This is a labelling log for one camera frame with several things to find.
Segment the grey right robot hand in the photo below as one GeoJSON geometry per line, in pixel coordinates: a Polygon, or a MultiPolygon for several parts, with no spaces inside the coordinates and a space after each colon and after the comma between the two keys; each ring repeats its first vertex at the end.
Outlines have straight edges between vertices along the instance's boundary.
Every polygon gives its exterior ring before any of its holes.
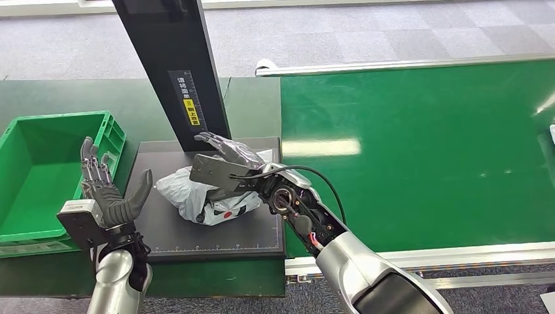
{"type": "Polygon", "coordinates": [[[201,131],[194,136],[197,141],[203,141],[215,148],[228,162],[247,166],[249,169],[259,169],[266,162],[247,145],[227,139],[210,131],[201,131]]]}

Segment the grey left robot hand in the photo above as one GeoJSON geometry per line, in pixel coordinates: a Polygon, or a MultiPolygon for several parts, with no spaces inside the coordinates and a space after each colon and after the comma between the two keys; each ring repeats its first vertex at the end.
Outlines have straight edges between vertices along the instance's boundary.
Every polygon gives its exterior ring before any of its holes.
{"type": "Polygon", "coordinates": [[[143,171],[137,191],[129,198],[123,198],[107,165],[109,155],[104,154],[102,158],[98,158],[98,146],[91,137],[85,137],[80,155],[82,194],[85,198],[96,201],[103,213],[104,224],[113,227],[133,222],[141,214],[151,193],[152,170],[143,171]]]}

